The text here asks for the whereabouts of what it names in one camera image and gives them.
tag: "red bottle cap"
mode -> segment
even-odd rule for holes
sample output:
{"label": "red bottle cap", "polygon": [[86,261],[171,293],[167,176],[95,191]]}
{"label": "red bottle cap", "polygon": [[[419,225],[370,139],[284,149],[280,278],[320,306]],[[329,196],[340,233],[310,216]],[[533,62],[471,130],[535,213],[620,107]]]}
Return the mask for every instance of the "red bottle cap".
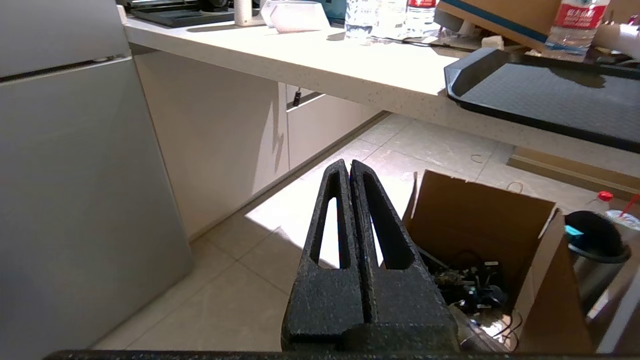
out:
{"label": "red bottle cap", "polygon": [[613,194],[610,192],[599,192],[598,193],[598,199],[604,201],[604,202],[609,202],[611,201],[611,199],[613,199]]}

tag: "cabinet door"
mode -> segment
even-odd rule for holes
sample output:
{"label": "cabinet door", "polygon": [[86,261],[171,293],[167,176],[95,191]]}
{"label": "cabinet door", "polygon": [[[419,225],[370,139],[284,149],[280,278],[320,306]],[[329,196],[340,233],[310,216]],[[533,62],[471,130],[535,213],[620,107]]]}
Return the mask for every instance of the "cabinet door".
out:
{"label": "cabinet door", "polygon": [[127,54],[113,0],[3,0],[0,78]]}
{"label": "cabinet door", "polygon": [[289,171],[283,84],[168,53],[135,59],[189,237]]}
{"label": "cabinet door", "polygon": [[191,268],[133,61],[0,84],[0,359],[97,341]]}
{"label": "cabinet door", "polygon": [[306,162],[379,112],[326,94],[287,110],[291,168]]}

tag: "wooden baseboard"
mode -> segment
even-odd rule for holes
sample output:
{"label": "wooden baseboard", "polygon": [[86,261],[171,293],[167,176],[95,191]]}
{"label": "wooden baseboard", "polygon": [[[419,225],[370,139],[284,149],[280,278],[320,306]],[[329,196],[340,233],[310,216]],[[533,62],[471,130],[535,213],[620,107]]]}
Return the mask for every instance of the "wooden baseboard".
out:
{"label": "wooden baseboard", "polygon": [[581,188],[613,193],[630,200],[640,193],[640,179],[523,147],[516,147],[507,165]]}

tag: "refrigerator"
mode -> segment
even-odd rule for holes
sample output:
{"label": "refrigerator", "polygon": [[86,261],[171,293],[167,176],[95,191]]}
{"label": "refrigerator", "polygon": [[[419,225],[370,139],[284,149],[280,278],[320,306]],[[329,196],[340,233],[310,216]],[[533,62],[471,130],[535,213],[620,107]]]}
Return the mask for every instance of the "refrigerator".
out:
{"label": "refrigerator", "polygon": [[193,259],[114,0],[5,0],[0,34],[0,359],[34,360]]}

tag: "black trash can lid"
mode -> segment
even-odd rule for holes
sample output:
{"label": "black trash can lid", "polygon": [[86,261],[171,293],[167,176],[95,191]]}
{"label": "black trash can lid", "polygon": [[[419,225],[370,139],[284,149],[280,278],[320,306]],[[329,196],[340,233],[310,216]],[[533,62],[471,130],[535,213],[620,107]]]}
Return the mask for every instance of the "black trash can lid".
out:
{"label": "black trash can lid", "polygon": [[564,221],[584,233],[571,239],[572,252],[599,263],[624,263],[631,256],[616,227],[604,216],[583,210],[570,213]]}

